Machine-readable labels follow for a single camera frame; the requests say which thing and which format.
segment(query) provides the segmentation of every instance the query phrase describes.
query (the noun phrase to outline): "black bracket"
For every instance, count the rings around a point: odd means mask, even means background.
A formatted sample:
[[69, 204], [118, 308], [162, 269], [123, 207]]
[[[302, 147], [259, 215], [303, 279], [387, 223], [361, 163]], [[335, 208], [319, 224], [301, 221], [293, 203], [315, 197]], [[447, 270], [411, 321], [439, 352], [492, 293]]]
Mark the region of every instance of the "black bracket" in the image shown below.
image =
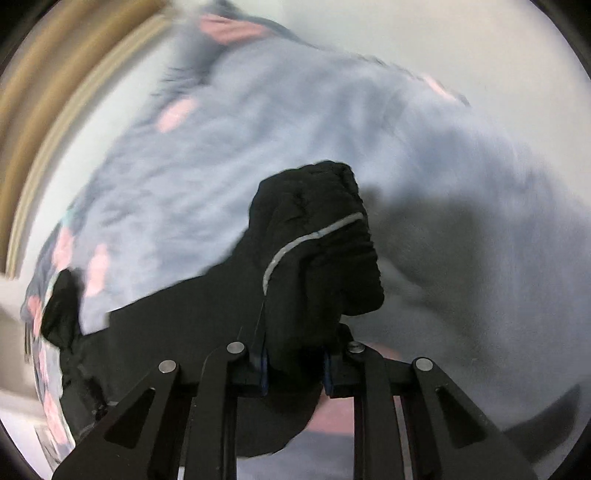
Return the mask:
[[[355, 403], [355, 480], [404, 480], [393, 396], [399, 395], [415, 480], [535, 480], [517, 448], [430, 359], [384, 359], [348, 329], [327, 350], [324, 389]], [[205, 360], [196, 395], [162, 361], [103, 418], [54, 480], [235, 480], [237, 398], [267, 393], [264, 343], [240, 342]]]

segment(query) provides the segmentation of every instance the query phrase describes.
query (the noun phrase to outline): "black fabric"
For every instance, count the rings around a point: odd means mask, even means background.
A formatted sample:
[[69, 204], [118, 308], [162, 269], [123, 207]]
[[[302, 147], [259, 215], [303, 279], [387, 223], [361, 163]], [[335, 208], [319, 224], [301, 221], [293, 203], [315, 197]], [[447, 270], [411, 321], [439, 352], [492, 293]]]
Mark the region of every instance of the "black fabric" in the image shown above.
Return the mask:
[[[356, 213], [363, 218], [287, 253], [264, 296], [265, 269], [282, 247]], [[74, 437], [81, 438], [105, 404], [121, 400], [164, 359], [181, 365], [185, 383], [199, 382], [203, 361], [214, 348], [237, 339], [250, 343], [247, 336], [264, 305], [275, 385], [266, 398], [240, 399], [236, 452], [254, 456], [280, 450], [316, 408], [320, 347], [335, 339], [341, 315], [381, 306], [376, 262], [353, 173], [327, 161], [261, 182], [248, 229], [228, 259], [112, 312], [106, 330], [80, 334], [71, 311], [75, 281], [64, 274], [70, 291], [61, 283], [55, 291], [44, 336], [60, 347], [61, 406]]]
[[73, 273], [70, 270], [62, 270], [43, 311], [41, 334], [59, 349], [71, 347], [76, 329], [79, 329], [78, 290]]

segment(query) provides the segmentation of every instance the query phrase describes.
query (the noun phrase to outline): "white wall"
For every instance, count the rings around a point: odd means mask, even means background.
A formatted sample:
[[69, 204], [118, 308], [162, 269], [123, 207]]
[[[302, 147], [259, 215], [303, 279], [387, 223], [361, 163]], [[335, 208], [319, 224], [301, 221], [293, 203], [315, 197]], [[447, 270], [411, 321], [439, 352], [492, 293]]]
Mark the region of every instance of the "white wall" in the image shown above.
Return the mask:
[[35, 433], [35, 425], [38, 421], [2, 408], [0, 408], [0, 419], [14, 444], [29, 462], [29, 465], [41, 478], [50, 479], [53, 473], [49, 468]]
[[24, 340], [24, 325], [0, 309], [0, 389], [36, 399], [33, 366], [24, 361]]

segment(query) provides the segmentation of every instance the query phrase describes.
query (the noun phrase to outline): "fleece blanket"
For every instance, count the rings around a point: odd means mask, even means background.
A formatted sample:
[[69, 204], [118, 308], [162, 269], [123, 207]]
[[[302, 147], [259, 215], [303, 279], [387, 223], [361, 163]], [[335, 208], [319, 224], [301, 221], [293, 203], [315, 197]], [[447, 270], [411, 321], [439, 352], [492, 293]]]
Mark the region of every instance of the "fleece blanket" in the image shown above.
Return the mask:
[[107, 328], [109, 311], [223, 259], [262, 179], [330, 159], [355, 172], [387, 295], [347, 320], [354, 335], [433, 358], [502, 429], [578, 385], [574, 427], [535, 466], [547, 478], [591, 417], [589, 211], [428, 76], [315, 48], [227, 2], [177, 36], [161, 89], [48, 238], [22, 308], [62, 454], [59, 353], [38, 336], [57, 273], [84, 283], [82, 332]]

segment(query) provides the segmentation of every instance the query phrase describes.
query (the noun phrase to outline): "pink surface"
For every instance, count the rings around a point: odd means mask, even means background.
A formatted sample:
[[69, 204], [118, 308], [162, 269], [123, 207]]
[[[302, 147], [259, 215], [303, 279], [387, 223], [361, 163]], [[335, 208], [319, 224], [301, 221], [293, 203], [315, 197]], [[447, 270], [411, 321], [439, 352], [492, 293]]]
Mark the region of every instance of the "pink surface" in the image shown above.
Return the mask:
[[182, 124], [189, 114], [198, 107], [196, 98], [185, 97], [168, 105], [158, 118], [156, 127], [161, 133], [170, 132]]
[[51, 256], [51, 262], [57, 271], [65, 270], [70, 266], [73, 247], [74, 236], [70, 229], [64, 226], [57, 235], [56, 246]]
[[67, 443], [67, 436], [64, 427], [61, 424], [61, 411], [57, 408], [56, 402], [51, 394], [46, 391], [43, 399], [43, 411], [47, 418], [47, 426], [57, 443], [62, 445]]
[[27, 308], [29, 309], [29, 313], [33, 317], [33, 335], [35, 337], [39, 336], [39, 332], [41, 331], [41, 299], [38, 295], [33, 295], [29, 297], [27, 300]]
[[265, 37], [271, 33], [267, 27], [256, 23], [230, 20], [212, 14], [201, 17], [199, 28], [221, 45]]
[[95, 254], [88, 263], [86, 271], [85, 297], [98, 295], [105, 288], [105, 276], [109, 269], [109, 252], [105, 244], [97, 245]]

